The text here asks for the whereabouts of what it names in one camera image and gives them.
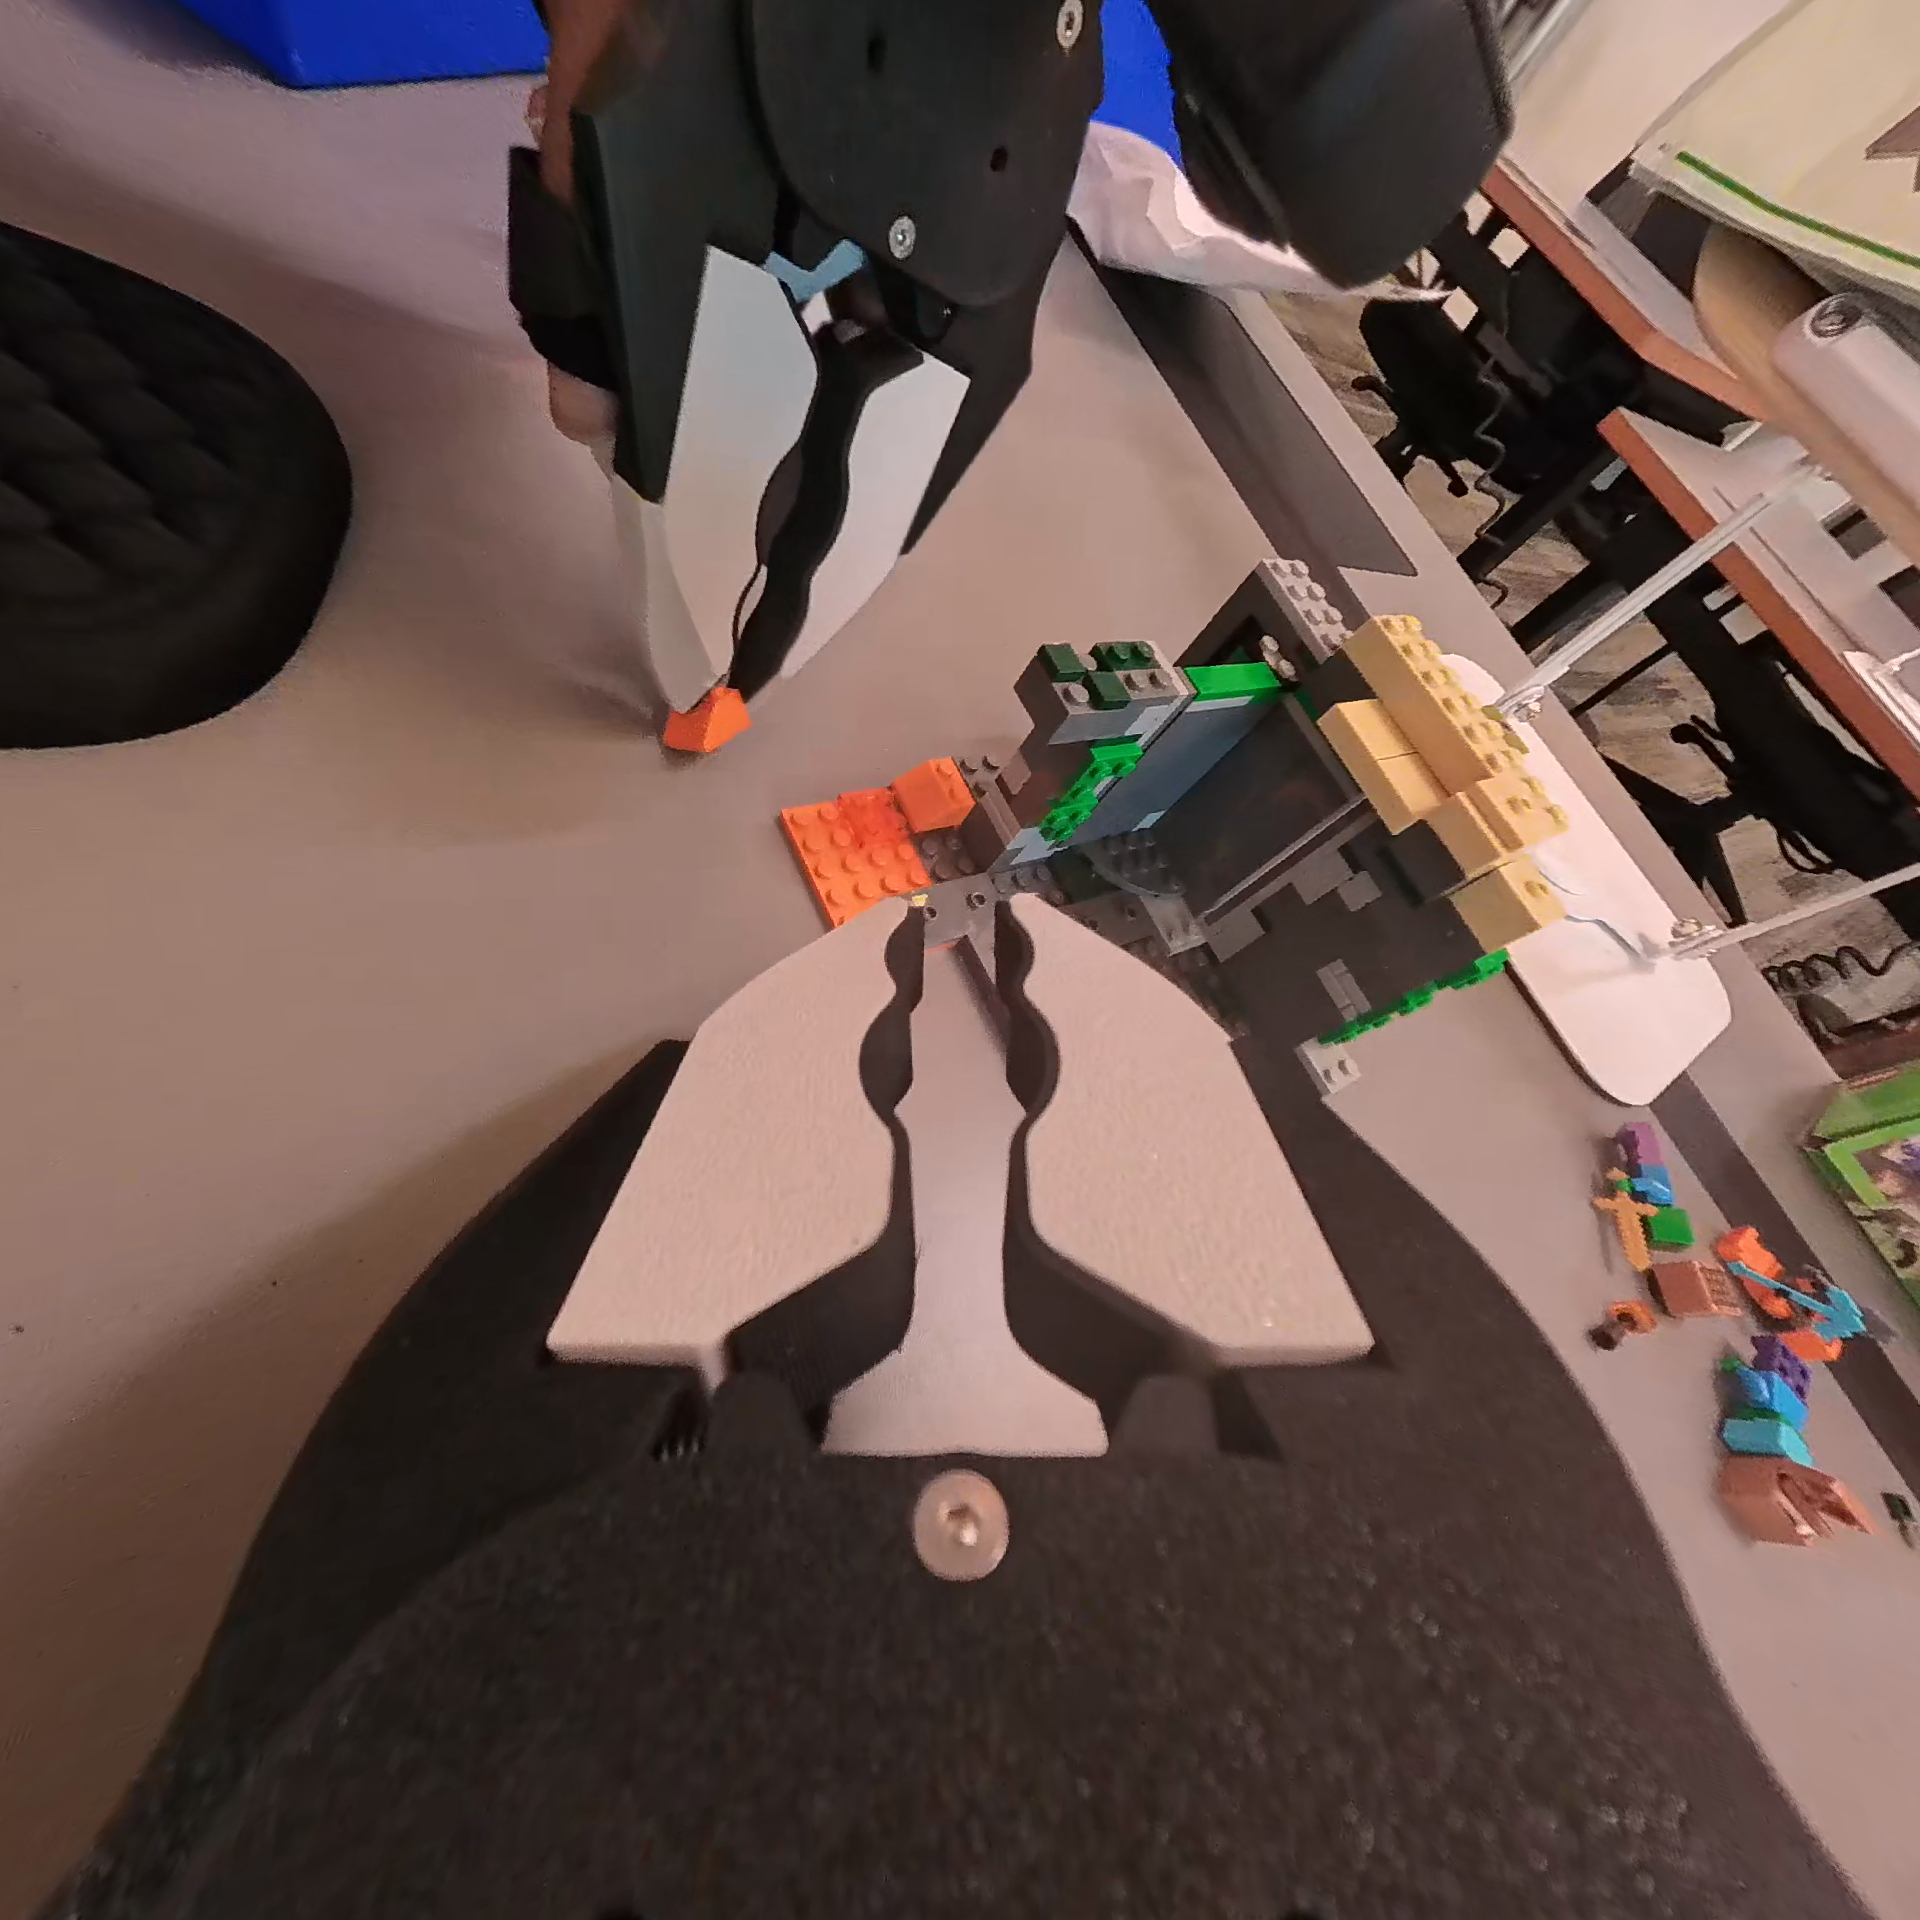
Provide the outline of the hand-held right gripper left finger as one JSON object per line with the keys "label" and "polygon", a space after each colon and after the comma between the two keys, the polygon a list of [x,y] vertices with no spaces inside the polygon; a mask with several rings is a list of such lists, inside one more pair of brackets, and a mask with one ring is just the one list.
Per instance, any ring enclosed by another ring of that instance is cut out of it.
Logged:
{"label": "hand-held right gripper left finger", "polygon": [[693,1036],[546,1336],[560,1360],[874,1370],[915,1311],[898,1106],[921,912],[788,954]]}

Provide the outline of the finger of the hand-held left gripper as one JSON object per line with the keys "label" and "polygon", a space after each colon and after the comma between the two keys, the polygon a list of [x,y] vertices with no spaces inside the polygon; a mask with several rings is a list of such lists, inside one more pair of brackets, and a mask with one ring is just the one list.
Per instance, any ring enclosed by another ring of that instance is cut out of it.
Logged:
{"label": "finger of the hand-held left gripper", "polygon": [[693,708],[729,674],[737,611],[760,575],[762,502],[817,380],[781,282],[709,248],[664,499],[608,481],[620,582],[664,708]]}
{"label": "finger of the hand-held left gripper", "polygon": [[739,690],[814,659],[905,551],[969,377],[925,352],[818,352],[800,441],[762,506],[760,587],[739,615]]}

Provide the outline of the toy brick set box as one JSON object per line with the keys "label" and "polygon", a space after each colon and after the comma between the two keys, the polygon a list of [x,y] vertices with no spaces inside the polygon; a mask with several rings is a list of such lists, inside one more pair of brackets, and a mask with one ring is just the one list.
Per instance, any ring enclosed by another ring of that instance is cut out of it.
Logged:
{"label": "toy brick set box", "polygon": [[1805,1136],[1808,1161],[1917,1303],[1917,1064],[1837,1088]]}

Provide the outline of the black mesh office chair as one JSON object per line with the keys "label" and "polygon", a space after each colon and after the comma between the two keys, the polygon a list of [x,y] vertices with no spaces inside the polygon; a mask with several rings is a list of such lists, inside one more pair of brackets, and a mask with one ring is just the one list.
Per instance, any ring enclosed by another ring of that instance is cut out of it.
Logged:
{"label": "black mesh office chair", "polygon": [[174,289],[2,230],[2,746],[241,707],[298,654],[352,520],[299,374]]}

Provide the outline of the white book stand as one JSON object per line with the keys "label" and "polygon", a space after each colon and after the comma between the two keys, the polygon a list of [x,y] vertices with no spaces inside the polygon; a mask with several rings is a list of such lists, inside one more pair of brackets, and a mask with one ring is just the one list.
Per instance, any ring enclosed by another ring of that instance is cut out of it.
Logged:
{"label": "white book stand", "polygon": [[[1572,739],[1561,681],[1700,569],[1716,572],[1709,558],[1805,482],[1842,486],[1886,545],[1915,563],[1915,314],[1899,319],[1862,289],[1826,289],[1776,248],[1726,230],[1700,249],[1694,308],[1718,362],[1761,404],[1749,420],[1787,435],[1805,460],[1696,543],[1648,492],[1680,547],[1633,593],[1597,601],[1498,700],[1568,807],[1568,832],[1533,851],[1566,916],[1529,934],[1514,969],[1570,1064],[1624,1104],[1666,1094],[1726,1032],[1732,1007],[1715,958],[1761,937],[1763,924],[1705,928],[1668,905],[1554,755]],[[1912,665],[1915,651],[1869,657],[1862,673],[1915,721],[1902,688]]]}

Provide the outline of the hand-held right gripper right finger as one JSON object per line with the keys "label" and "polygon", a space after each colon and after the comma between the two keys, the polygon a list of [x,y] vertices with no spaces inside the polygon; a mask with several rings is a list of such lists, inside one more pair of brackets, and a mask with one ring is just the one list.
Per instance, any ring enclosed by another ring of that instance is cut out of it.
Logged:
{"label": "hand-held right gripper right finger", "polygon": [[1021,1106],[1006,1225],[1185,1360],[1355,1360],[1360,1305],[1226,1030],[1033,897],[1000,905],[1006,1076]]}

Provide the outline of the brick building model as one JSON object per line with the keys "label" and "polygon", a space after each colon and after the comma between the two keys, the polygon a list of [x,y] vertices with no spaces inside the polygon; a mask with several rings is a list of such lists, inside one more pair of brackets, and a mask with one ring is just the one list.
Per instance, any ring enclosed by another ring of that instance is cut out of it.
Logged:
{"label": "brick building model", "polygon": [[1179,657],[1046,642],[1014,695],[1029,731],[955,760],[950,832],[913,835],[891,785],[779,812],[829,928],[898,898],[993,972],[995,911],[1033,897],[1331,1096],[1357,1041],[1566,916],[1526,743],[1416,615],[1349,627],[1304,563],[1257,564]]}

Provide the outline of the pile of small brick figures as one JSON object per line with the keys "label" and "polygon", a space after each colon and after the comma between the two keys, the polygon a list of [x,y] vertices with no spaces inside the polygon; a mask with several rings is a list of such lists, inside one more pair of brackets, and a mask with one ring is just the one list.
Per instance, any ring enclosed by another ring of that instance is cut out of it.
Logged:
{"label": "pile of small brick figures", "polygon": [[1749,1225],[1696,1235],[1677,1206],[1666,1144],[1651,1121],[1617,1130],[1593,1210],[1618,1239],[1635,1291],[1661,1328],[1721,1324],[1734,1342],[1716,1358],[1716,1498],[1758,1545],[1813,1547],[1869,1535],[1867,1506],[1817,1467],[1808,1414],[1817,1372],[1867,1332],[1852,1294],[1795,1274]]}

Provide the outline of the brown office table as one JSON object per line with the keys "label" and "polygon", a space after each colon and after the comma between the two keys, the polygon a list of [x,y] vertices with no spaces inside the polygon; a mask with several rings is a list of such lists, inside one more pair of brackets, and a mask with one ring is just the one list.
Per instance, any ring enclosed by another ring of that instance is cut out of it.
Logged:
{"label": "brown office table", "polygon": [[1626,160],[1776,2],[1593,2],[1566,7],[1515,78],[1518,127],[1482,195],[1644,364],[1726,404],[1758,400],[1721,364],[1690,299],[1597,215],[1589,190]]}

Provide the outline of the crumpled white paper bag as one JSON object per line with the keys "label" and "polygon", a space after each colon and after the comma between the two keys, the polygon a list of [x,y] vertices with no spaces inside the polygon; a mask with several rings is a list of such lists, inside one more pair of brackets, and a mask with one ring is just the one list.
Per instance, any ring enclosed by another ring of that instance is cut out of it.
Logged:
{"label": "crumpled white paper bag", "polygon": [[1179,166],[1128,129],[1089,123],[1068,218],[1110,270],[1208,289],[1285,297],[1339,297],[1298,251],[1226,227],[1196,198]]}

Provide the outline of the brown top office desk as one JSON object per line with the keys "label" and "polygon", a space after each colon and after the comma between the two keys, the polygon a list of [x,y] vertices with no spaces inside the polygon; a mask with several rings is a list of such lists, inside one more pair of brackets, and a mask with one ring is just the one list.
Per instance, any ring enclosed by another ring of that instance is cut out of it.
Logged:
{"label": "brown top office desk", "polygon": [[[1797,441],[1769,426],[1754,426],[1734,447],[1721,449],[1621,410],[1601,424],[1601,438],[1692,543],[1805,460]],[[1709,564],[1837,721],[1915,795],[1915,721],[1899,715],[1881,683],[1866,674],[1869,657],[1896,660],[1915,651],[1915,625],[1884,587],[1909,558],[1898,545],[1884,558],[1849,556],[1828,520],[1852,506],[1842,486],[1805,482]]]}

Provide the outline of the instruction booklet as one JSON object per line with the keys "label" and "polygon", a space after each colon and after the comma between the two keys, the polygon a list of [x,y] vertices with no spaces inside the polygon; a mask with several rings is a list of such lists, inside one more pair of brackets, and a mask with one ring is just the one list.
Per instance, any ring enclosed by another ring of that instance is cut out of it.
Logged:
{"label": "instruction booklet", "polygon": [[1726,227],[1914,303],[1917,4],[1789,4],[1646,132],[1633,166]]}

